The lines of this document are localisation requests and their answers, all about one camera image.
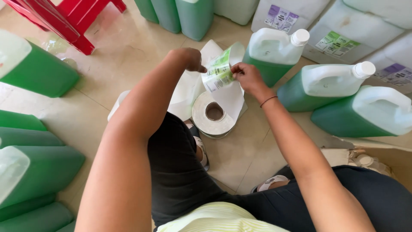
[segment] red plastic chair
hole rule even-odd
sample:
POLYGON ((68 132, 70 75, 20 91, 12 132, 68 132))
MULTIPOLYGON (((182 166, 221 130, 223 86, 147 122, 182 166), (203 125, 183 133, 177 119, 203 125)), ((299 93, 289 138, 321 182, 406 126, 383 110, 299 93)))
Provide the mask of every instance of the red plastic chair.
POLYGON ((85 55, 90 55, 94 46, 84 33, 106 5, 112 2, 121 13, 126 10, 122 0, 63 0, 58 6, 49 0, 4 1, 40 28, 54 31, 85 55), (17 10, 15 3, 26 11, 17 10))

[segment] black pants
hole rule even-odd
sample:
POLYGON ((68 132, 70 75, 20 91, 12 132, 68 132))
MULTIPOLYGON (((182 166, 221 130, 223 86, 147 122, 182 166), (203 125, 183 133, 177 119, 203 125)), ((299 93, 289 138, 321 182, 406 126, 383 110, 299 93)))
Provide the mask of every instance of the black pants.
MULTIPOLYGON (((315 231, 296 180, 275 189, 232 196, 214 183, 195 153, 189 129, 167 113, 148 145, 152 217, 157 227, 206 203, 224 201, 291 232, 315 231)), ((412 194, 400 183, 365 168, 337 166, 333 170, 362 204, 377 232, 412 231, 412 194)))

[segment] foot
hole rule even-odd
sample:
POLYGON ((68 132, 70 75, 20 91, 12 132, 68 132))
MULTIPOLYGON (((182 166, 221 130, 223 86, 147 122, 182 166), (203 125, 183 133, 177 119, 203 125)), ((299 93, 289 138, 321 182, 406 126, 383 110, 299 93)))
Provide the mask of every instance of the foot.
POLYGON ((205 145, 200 138, 200 133, 197 127, 192 123, 191 120, 186 120, 185 124, 189 128, 190 132, 193 135, 194 140, 196 141, 196 157, 207 171, 209 169, 209 160, 207 159, 205 145))
POLYGON ((294 179, 292 169, 289 165, 286 165, 280 169, 272 178, 266 180, 263 183, 260 183, 258 186, 255 186, 251 193, 265 191, 268 189, 274 189, 280 186, 287 185, 289 180, 294 179))

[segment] hand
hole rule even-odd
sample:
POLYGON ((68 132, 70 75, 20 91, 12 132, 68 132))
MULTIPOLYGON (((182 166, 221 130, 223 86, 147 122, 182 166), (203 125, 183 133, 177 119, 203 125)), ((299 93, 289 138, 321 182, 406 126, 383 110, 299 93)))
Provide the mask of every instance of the hand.
POLYGON ((240 82, 246 93, 254 96, 258 102, 274 96, 273 91, 264 83, 259 70, 251 64, 237 63, 231 69, 233 78, 240 82))
POLYGON ((187 62, 188 71, 206 73, 207 69, 202 66, 202 55, 200 51, 194 48, 185 47, 174 50, 180 53, 187 62))

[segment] sticker label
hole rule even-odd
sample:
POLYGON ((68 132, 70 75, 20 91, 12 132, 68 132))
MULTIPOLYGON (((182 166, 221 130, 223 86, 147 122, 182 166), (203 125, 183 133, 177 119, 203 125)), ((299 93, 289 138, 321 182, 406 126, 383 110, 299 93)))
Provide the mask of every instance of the sticker label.
POLYGON ((272 5, 267 13, 265 23, 278 30, 288 33, 298 18, 299 15, 294 14, 284 8, 272 5))
POLYGON ((203 82, 210 92, 215 92, 234 80, 229 65, 231 48, 229 47, 220 56, 210 61, 209 66, 206 67, 207 73, 202 75, 203 82))
POLYGON ((316 44, 316 47, 323 50, 326 54, 341 57, 358 45, 360 43, 330 31, 327 36, 316 44))
POLYGON ((396 86, 410 85, 412 84, 412 69, 400 64, 392 64, 377 71, 374 77, 396 86))

